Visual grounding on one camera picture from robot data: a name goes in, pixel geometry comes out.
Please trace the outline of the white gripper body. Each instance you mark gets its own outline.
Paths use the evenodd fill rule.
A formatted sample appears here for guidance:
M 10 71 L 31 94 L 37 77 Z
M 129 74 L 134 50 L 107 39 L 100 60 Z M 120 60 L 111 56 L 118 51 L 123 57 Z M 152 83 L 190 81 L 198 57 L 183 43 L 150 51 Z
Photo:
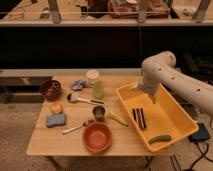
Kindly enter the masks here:
M 152 79 L 147 79 L 146 77 L 142 77 L 138 81 L 137 89 L 146 93 L 153 103 L 156 103 L 155 94 L 157 92 L 159 83 Z

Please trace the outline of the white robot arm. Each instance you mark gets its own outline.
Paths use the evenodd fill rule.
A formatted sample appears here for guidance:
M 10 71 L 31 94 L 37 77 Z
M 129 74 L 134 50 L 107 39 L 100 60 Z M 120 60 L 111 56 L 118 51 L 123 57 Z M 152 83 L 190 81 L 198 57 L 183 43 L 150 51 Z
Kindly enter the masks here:
M 164 51 L 142 62 L 142 78 L 138 88 L 153 102 L 159 84 L 163 84 L 206 114 L 213 116 L 213 86 L 184 75 L 175 69 L 176 57 Z

